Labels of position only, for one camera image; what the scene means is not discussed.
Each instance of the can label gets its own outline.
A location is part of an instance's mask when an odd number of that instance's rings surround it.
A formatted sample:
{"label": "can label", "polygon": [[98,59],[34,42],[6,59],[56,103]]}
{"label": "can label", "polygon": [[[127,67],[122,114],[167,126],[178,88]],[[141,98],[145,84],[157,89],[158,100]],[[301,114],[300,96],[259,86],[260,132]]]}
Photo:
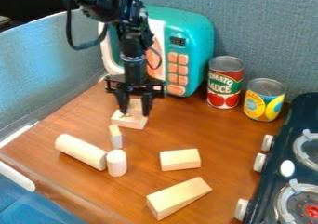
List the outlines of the can label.
{"label": "can label", "polygon": [[252,90],[245,95],[244,113],[257,121],[270,122],[282,109],[285,95],[261,96]]}
{"label": "can label", "polygon": [[208,102],[221,109],[235,107],[240,100],[243,70],[220,72],[209,70]]}

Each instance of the toy stove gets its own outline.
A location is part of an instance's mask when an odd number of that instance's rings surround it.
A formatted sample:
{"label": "toy stove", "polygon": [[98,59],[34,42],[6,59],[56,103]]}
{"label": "toy stove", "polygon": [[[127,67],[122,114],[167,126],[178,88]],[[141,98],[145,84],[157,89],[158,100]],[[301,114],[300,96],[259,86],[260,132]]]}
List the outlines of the toy stove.
{"label": "toy stove", "polygon": [[240,199],[235,217],[245,224],[318,224],[318,93],[291,104],[275,137],[266,135],[254,163],[261,181],[253,200]]}

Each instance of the small wooden cylinder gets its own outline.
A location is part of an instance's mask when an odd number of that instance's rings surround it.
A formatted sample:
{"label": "small wooden cylinder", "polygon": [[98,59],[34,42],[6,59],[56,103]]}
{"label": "small wooden cylinder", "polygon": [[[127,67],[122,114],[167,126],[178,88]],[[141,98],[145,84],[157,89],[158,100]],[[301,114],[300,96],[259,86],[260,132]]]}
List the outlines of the small wooden cylinder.
{"label": "small wooden cylinder", "polygon": [[127,171],[126,153],[123,150],[112,150],[107,153],[108,173],[113,177],[120,177]]}
{"label": "small wooden cylinder", "polygon": [[98,169],[99,171],[106,168],[105,157],[107,152],[86,143],[81,139],[71,137],[67,134],[62,134],[55,141],[55,149],[66,153],[73,158]]}

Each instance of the yellow can label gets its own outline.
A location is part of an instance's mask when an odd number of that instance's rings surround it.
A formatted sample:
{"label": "yellow can label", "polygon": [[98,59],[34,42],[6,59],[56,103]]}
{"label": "yellow can label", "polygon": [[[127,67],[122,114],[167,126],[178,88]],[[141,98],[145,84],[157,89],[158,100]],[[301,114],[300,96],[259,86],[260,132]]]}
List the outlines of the yellow can label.
{"label": "yellow can label", "polygon": [[270,121],[274,120],[278,116],[282,109],[284,98],[285,95],[278,96],[276,99],[271,101],[269,105],[267,105],[266,116]]}
{"label": "yellow can label", "polygon": [[250,118],[257,119],[265,113],[266,104],[262,97],[251,90],[245,95],[244,113]]}
{"label": "yellow can label", "polygon": [[255,120],[270,122],[282,109],[285,95],[278,97],[263,96],[247,90],[245,95],[244,113]]}

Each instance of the wooden wedge block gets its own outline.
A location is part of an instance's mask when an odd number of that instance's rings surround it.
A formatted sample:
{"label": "wooden wedge block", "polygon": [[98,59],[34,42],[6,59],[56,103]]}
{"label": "wooden wedge block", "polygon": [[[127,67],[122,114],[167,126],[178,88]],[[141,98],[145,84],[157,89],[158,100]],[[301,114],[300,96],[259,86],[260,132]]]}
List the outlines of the wooden wedge block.
{"label": "wooden wedge block", "polygon": [[198,177],[147,196],[147,206],[157,220],[161,220],[182,207],[205,196],[212,189]]}
{"label": "wooden wedge block", "polygon": [[201,158],[198,149],[160,152],[160,164],[162,171],[198,168]]}
{"label": "wooden wedge block", "polygon": [[113,149],[122,149],[123,138],[118,125],[110,125],[109,130]]}
{"label": "wooden wedge block", "polygon": [[131,99],[128,113],[123,115],[119,110],[113,114],[112,125],[119,125],[133,129],[142,130],[147,124],[148,117],[142,115],[142,106],[140,99]]}

